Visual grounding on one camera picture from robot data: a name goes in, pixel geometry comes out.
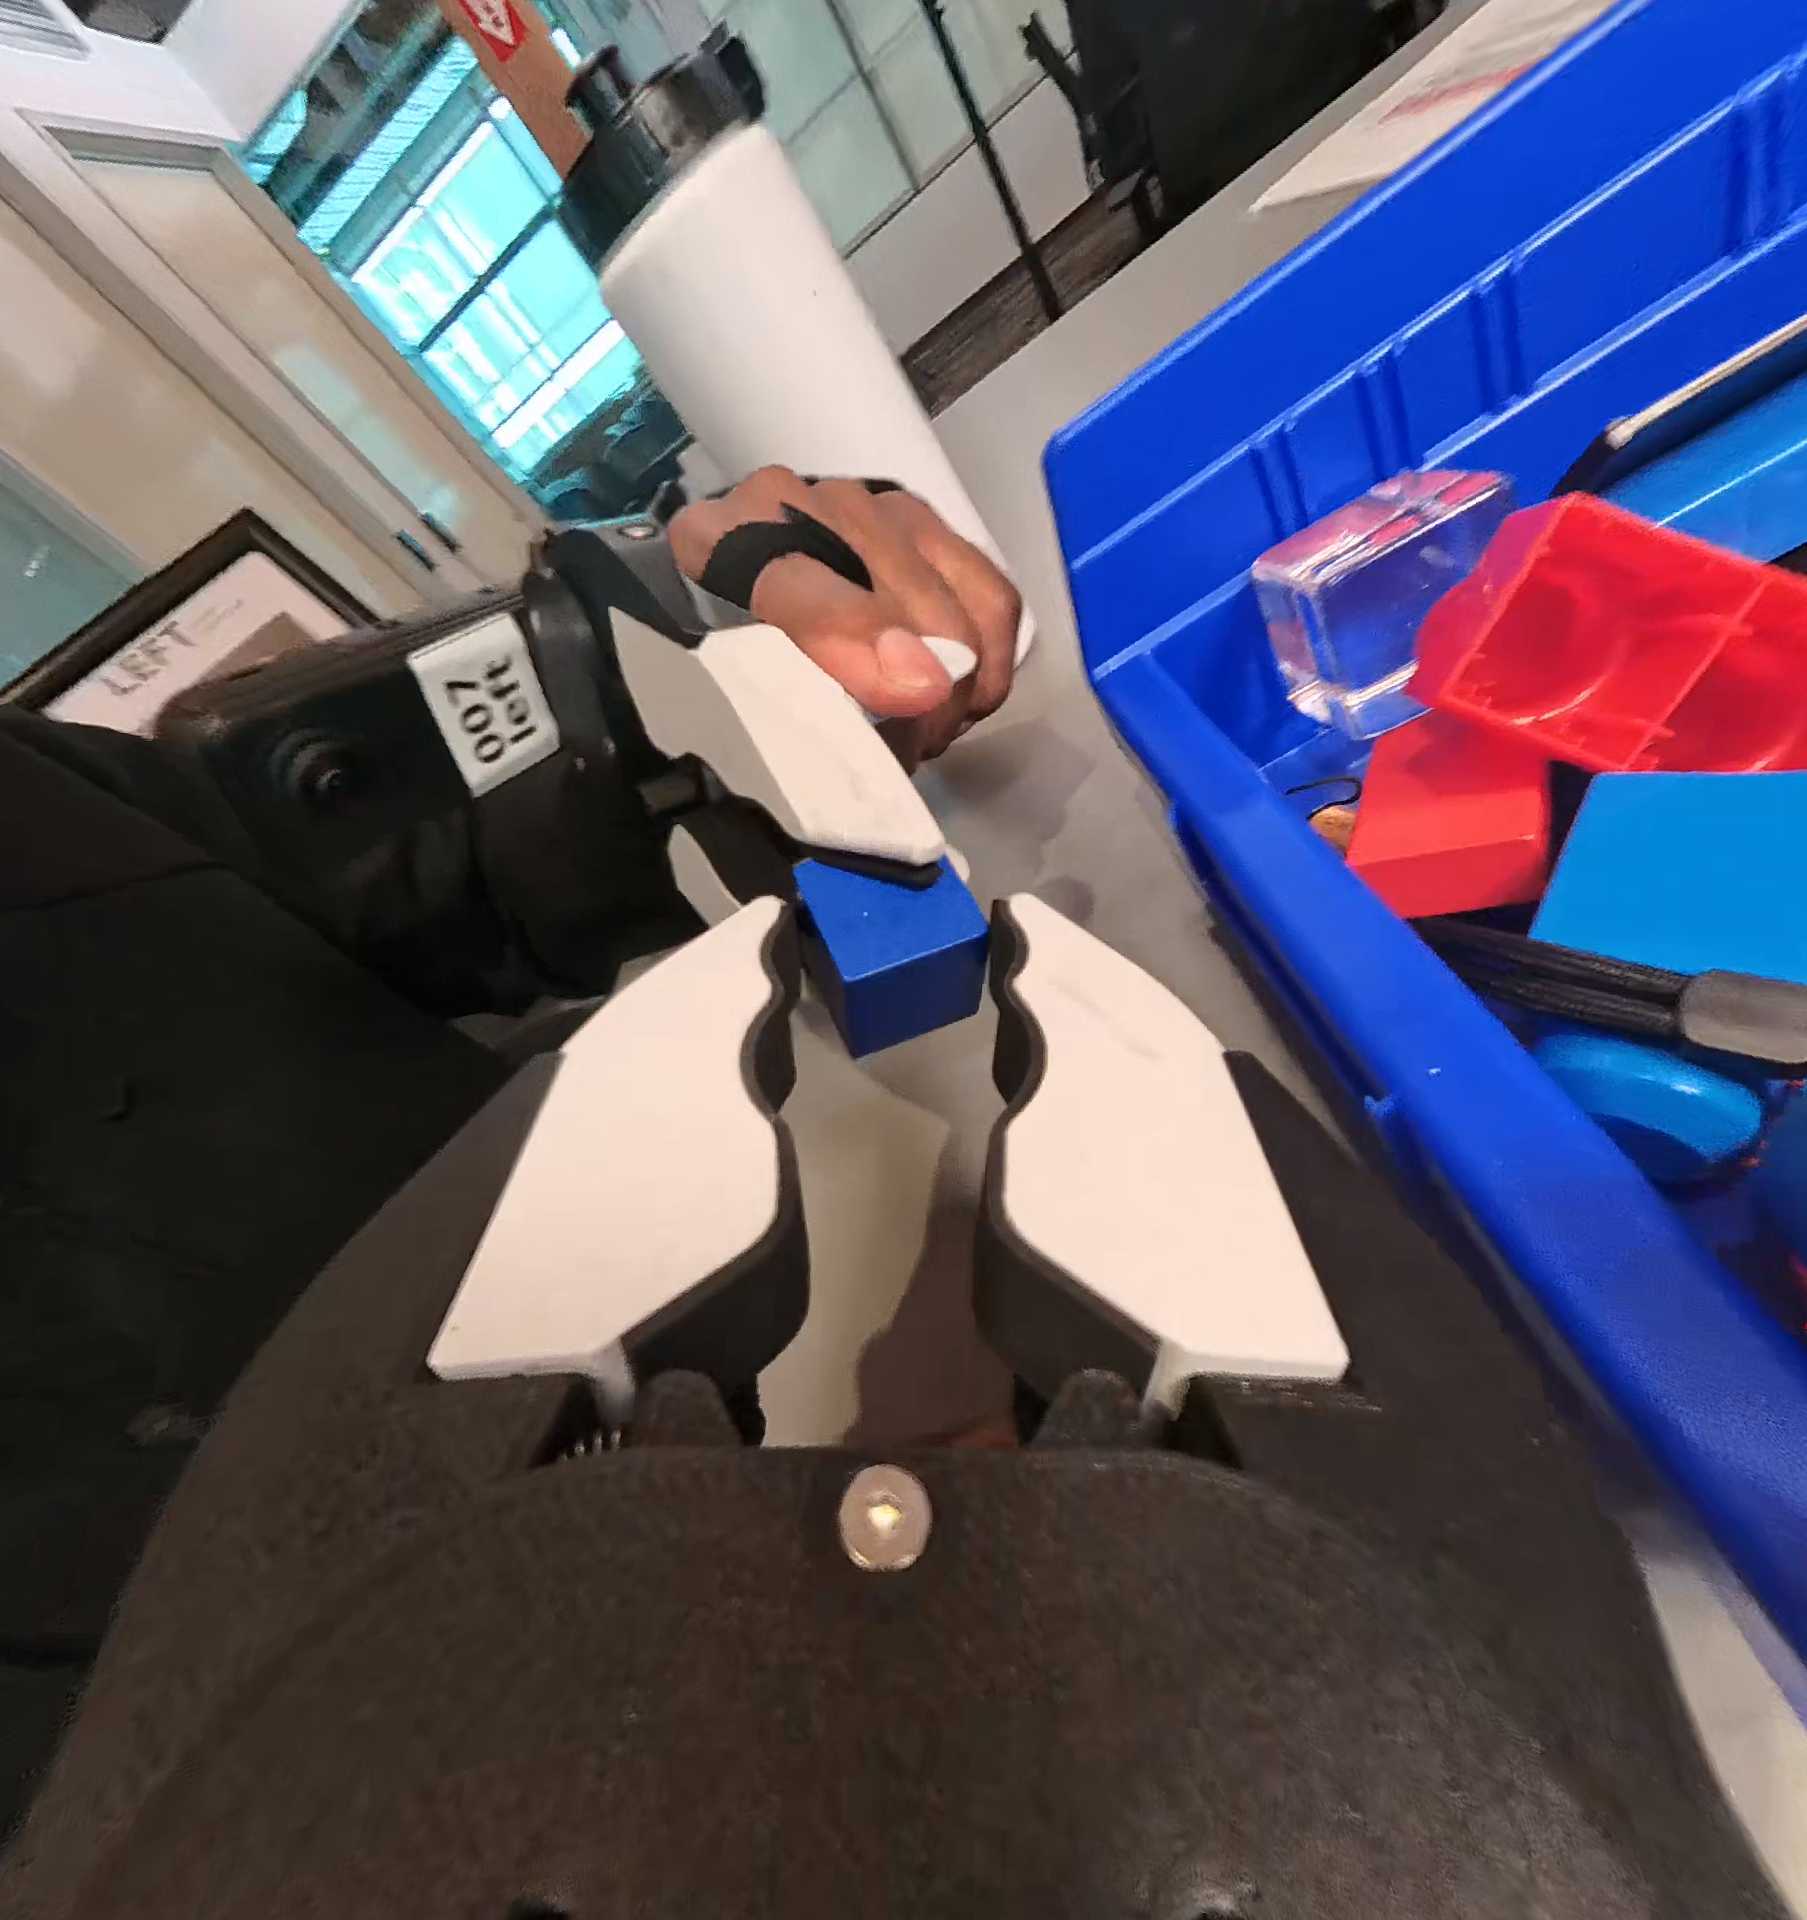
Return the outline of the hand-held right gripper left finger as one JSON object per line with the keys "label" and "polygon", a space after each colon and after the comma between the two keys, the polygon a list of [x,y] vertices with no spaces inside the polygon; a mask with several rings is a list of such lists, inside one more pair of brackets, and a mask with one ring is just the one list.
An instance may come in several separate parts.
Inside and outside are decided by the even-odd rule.
{"label": "hand-held right gripper left finger", "polygon": [[433,1379],[581,1379],[623,1423],[663,1373],[747,1393],[809,1310],[783,1105],[793,910],[757,897],[611,994],[555,1051],[427,1352]]}

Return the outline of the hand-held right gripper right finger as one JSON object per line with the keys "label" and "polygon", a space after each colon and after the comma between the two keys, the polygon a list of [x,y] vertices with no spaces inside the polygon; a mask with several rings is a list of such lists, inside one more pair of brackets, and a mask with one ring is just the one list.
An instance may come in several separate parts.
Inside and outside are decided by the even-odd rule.
{"label": "hand-held right gripper right finger", "polygon": [[981,1334],[1031,1397],[1085,1373],[1179,1413],[1199,1379],[1331,1385],[1347,1340],[1221,1040],[1031,891],[995,901]]}

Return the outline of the dark blue wooden block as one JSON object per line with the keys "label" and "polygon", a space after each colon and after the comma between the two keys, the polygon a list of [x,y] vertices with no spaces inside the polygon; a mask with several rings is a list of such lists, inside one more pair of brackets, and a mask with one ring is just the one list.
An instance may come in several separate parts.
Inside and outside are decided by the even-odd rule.
{"label": "dark blue wooden block", "polygon": [[867,1057],[971,1018],[989,924],[969,887],[803,859],[793,867],[805,976],[845,1051]]}

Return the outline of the large blue storage bin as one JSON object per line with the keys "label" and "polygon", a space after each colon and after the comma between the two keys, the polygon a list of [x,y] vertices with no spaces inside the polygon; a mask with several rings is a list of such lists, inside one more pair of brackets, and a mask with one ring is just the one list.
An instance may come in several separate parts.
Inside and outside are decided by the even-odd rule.
{"label": "large blue storage bin", "polygon": [[1807,1723],[1807,1354],[1299,823],[1251,562],[1403,467],[1537,498],[1807,310],[1807,1],[1617,3],[1051,438],[1079,648],[1251,987],[1707,1540]]}

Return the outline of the person's left hand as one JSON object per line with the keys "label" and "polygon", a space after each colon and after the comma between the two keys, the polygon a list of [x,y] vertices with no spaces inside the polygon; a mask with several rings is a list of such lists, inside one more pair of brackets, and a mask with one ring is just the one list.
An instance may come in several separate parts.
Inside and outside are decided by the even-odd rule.
{"label": "person's left hand", "polygon": [[667,523],[677,572],[789,635],[909,769],[1009,695],[1009,575],[893,481],[765,465]]}

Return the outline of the white water bottle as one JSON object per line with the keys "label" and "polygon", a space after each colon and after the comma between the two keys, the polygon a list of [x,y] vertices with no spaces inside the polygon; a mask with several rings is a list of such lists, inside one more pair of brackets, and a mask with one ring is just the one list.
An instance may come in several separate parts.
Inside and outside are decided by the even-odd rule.
{"label": "white water bottle", "polygon": [[897,481],[1005,567],[725,27],[649,74],[587,53],[559,222],[715,474]]}

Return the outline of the small solid red block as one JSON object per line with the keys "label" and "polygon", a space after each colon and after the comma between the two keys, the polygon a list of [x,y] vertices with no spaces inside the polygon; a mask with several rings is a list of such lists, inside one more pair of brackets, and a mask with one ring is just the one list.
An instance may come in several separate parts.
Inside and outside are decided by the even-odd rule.
{"label": "small solid red block", "polygon": [[1539,901],[1551,763],[1513,734],[1429,712],[1377,738],[1347,865],[1399,918]]}

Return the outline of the clear acrylic block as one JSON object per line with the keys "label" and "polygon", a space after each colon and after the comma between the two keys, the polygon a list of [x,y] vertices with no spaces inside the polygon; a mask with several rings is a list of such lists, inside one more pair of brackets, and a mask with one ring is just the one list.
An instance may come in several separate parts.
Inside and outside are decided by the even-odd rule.
{"label": "clear acrylic block", "polygon": [[1251,591],[1289,706],[1359,744],[1419,718],[1419,630],[1511,508],[1501,471],[1399,471],[1263,552]]}

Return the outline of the blue round disc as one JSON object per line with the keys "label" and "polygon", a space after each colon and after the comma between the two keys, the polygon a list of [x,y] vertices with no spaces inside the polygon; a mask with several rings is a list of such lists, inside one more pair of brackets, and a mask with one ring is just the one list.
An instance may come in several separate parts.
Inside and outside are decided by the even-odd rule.
{"label": "blue round disc", "polygon": [[1729,1178],[1769,1121],[1757,1087],[1643,1040],[1557,1024],[1531,1057],[1657,1188]]}

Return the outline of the brown cardboard box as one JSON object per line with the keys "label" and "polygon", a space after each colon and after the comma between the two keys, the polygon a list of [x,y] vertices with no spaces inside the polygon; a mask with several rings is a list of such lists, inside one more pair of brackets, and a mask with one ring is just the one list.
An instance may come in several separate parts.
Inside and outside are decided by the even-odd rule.
{"label": "brown cardboard box", "polygon": [[437,1],[447,26],[467,41],[477,67],[513,110],[535,147],[565,177],[587,145],[569,105],[573,67],[535,1]]}

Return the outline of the light blue block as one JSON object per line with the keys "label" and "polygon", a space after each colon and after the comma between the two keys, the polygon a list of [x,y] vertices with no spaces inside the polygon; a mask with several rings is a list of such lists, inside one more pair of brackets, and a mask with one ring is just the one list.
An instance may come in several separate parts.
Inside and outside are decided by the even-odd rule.
{"label": "light blue block", "polygon": [[1807,987],[1807,771],[1595,776],[1529,935]]}

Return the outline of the hollow red plastic block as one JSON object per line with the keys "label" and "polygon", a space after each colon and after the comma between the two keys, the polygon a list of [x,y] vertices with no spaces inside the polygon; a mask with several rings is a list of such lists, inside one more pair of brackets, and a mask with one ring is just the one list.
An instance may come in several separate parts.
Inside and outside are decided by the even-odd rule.
{"label": "hollow red plastic block", "polygon": [[1409,692],[1593,773],[1807,771],[1807,578],[1563,493],[1435,602]]}

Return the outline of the black office chair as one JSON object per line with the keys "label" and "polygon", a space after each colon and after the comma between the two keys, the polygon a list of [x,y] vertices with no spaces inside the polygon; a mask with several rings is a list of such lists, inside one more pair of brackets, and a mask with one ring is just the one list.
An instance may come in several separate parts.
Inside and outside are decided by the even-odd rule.
{"label": "black office chair", "polygon": [[1107,184],[1175,219],[1445,11],[1443,1],[1065,1],[1069,45],[1023,40]]}

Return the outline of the printed paper sheet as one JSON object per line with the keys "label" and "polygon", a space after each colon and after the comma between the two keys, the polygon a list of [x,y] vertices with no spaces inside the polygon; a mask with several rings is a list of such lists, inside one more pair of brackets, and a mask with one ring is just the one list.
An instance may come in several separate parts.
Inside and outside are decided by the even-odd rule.
{"label": "printed paper sheet", "polygon": [[1263,211],[1389,179],[1609,8],[1609,1],[1481,3],[1433,52],[1271,181],[1253,208]]}

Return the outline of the long light blue box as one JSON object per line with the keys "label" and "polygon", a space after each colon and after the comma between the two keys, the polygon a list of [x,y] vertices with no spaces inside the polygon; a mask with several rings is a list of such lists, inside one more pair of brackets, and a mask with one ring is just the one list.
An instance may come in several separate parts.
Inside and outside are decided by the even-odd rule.
{"label": "long light blue box", "polygon": [[1797,553],[1807,547],[1807,366],[1595,491],[1761,563]]}

